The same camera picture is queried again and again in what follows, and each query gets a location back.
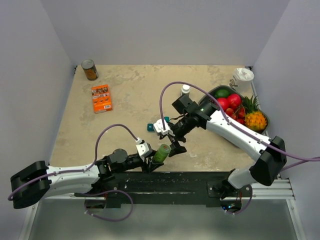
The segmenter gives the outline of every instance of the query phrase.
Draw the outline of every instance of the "red fruit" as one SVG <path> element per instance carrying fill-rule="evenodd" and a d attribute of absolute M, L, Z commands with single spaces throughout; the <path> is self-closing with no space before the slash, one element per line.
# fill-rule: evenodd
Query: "red fruit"
<path fill-rule="evenodd" d="M 235 115 L 235 114 L 233 114 L 232 116 L 231 116 L 231 118 L 233 119 L 233 120 L 237 120 L 237 115 Z"/>
<path fill-rule="evenodd" d="M 232 109 L 239 107 L 239 105 L 242 102 L 241 97 L 236 93 L 233 93 L 230 96 L 228 96 L 227 100 L 228 100 Z"/>
<path fill-rule="evenodd" d="M 238 118 L 244 118 L 245 115 L 246 115 L 245 108 L 241 107 L 239 112 L 238 112 Z"/>
<path fill-rule="evenodd" d="M 238 118 L 237 120 L 236 120 L 238 123 L 241 123 L 242 125 L 245 125 L 245 120 L 244 119 L 242 119 L 242 118 Z"/>
<path fill-rule="evenodd" d="M 226 98 L 218 98 L 217 101 L 220 103 L 223 111 L 226 111 L 229 108 L 229 102 Z"/>
<path fill-rule="evenodd" d="M 234 110 L 232 109 L 232 108 L 228 108 L 226 111 L 225 111 L 225 113 L 229 116 L 229 117 L 231 117 L 231 115 L 232 114 L 234 114 Z"/>

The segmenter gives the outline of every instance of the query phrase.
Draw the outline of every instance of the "fruit basket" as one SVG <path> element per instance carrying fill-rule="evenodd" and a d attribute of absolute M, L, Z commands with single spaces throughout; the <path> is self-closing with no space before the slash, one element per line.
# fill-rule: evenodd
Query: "fruit basket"
<path fill-rule="evenodd" d="M 226 85 L 217 86 L 216 88 L 214 88 L 214 89 L 212 89 L 211 91 L 209 91 L 209 94 L 214 97 L 219 90 L 225 90 L 225 92 L 228 92 L 230 95 L 231 95 L 231 94 L 237 94 L 237 95 L 239 95 L 239 97 L 241 98 L 241 101 L 242 101 L 242 102 L 243 102 L 244 99 L 245 99 L 244 96 L 242 96 L 241 94 L 239 94 L 238 92 L 236 92 L 234 89 L 232 89 L 231 87 L 226 86 Z M 211 99 L 210 99 L 207 95 L 205 95 L 203 98 L 200 99 L 200 101 L 199 101 L 198 104 L 200 105 L 200 104 L 203 103 L 204 101 L 208 101 L 208 100 L 211 101 Z M 265 128 L 264 128 L 263 130 L 257 130 L 256 132 L 259 133 L 259 134 L 265 134 L 265 132 L 267 131 L 267 128 L 268 128 L 268 126 L 269 126 L 269 122 L 270 122 L 270 121 L 269 121 L 268 116 L 267 116 L 263 111 L 261 111 L 260 109 L 259 109 L 258 111 L 263 114 L 263 116 L 264 116 L 264 118 L 265 118 L 265 120 L 266 120 L 266 126 L 265 126 Z"/>

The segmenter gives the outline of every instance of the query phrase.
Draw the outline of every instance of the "white bottle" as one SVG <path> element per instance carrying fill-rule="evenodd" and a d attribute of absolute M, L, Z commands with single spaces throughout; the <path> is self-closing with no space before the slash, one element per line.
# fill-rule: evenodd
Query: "white bottle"
<path fill-rule="evenodd" d="M 190 86 L 189 85 L 186 85 L 186 84 L 182 85 L 180 96 L 182 96 L 183 94 L 189 96 L 189 94 L 190 94 Z"/>

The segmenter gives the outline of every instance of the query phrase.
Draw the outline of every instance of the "table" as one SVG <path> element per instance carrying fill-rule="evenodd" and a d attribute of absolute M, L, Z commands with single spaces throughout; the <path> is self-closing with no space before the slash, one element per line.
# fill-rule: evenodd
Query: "table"
<path fill-rule="evenodd" d="M 234 69 L 227 65 L 97 65 L 99 78 L 87 80 L 81 66 L 74 75 L 72 87 L 60 124 L 50 164 L 56 167 L 81 166 L 94 159 L 94 146 L 100 132 L 107 126 L 121 123 L 133 133 L 158 149 L 168 139 L 159 140 L 147 131 L 147 124 L 160 119 L 159 97 L 165 85 L 184 81 L 209 91 L 227 85 Z M 109 85 L 113 110 L 94 113 L 91 88 Z M 172 103 L 180 95 L 180 84 L 170 86 L 163 97 L 164 115 L 177 117 Z M 244 96 L 251 96 L 250 89 Z M 203 93 L 191 89 L 190 98 L 196 102 Z M 195 128 L 186 135 L 187 153 L 168 158 L 157 171 L 230 171 L 253 161 L 240 148 L 219 135 Z M 98 159 L 115 149 L 136 153 L 134 139 L 122 127 L 110 129 L 101 138 Z"/>

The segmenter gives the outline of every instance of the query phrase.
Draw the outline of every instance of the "green cylindrical object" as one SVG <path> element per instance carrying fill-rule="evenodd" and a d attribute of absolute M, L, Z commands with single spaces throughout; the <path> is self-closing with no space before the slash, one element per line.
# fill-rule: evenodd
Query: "green cylindrical object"
<path fill-rule="evenodd" d="M 156 151 L 155 155 L 152 158 L 154 163 L 163 163 L 164 160 L 168 157 L 171 148 L 167 144 L 161 144 L 161 146 Z"/>

